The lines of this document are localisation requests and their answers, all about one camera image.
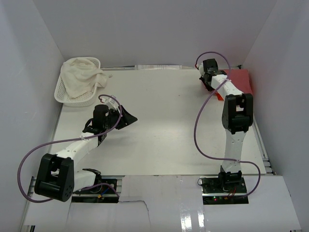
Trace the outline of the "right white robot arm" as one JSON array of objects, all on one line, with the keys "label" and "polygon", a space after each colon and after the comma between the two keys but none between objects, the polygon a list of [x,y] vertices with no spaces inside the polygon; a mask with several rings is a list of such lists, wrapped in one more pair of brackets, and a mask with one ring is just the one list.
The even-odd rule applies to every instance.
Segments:
[{"label": "right white robot arm", "polygon": [[218,174],[218,188],[225,193],[234,190],[242,178],[241,160],[243,140],[253,123],[253,96],[243,93],[219,70],[214,58],[204,60],[198,67],[200,80],[206,89],[218,89],[224,100],[222,125],[226,132],[225,156]]}]

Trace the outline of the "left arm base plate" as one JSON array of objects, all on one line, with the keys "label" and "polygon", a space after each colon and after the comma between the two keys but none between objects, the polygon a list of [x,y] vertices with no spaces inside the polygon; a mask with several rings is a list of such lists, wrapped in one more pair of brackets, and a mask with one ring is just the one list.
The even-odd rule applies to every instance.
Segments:
[{"label": "left arm base plate", "polygon": [[75,176],[73,203],[118,203],[121,188],[116,177],[104,177],[95,169],[84,168]]}]

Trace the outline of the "pink t shirt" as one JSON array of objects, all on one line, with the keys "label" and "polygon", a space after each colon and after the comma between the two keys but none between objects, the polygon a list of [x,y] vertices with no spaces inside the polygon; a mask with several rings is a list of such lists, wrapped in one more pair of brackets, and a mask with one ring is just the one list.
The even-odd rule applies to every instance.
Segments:
[{"label": "pink t shirt", "polygon": [[229,70],[224,70],[226,74],[229,75],[229,79],[231,82],[243,93],[253,94],[251,85],[249,72],[246,69],[232,69],[231,73]]}]

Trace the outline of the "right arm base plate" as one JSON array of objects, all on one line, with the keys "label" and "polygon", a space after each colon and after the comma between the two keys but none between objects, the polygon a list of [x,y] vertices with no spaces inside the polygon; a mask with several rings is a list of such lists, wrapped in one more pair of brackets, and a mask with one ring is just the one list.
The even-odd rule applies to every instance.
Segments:
[{"label": "right arm base plate", "polygon": [[219,177],[202,176],[197,180],[204,205],[248,204],[247,188],[242,177],[239,182],[227,183]]}]

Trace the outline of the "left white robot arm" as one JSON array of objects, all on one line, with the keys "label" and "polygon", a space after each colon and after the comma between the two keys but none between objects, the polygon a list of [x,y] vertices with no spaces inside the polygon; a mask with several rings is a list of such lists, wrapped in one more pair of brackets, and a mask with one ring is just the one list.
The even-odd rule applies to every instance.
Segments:
[{"label": "left white robot arm", "polygon": [[120,130],[138,119],[123,106],[96,105],[87,121],[80,140],[55,154],[45,154],[40,162],[34,192],[38,195],[66,202],[76,191],[101,190],[101,173],[91,168],[77,169],[77,164],[97,148],[112,128]]}]

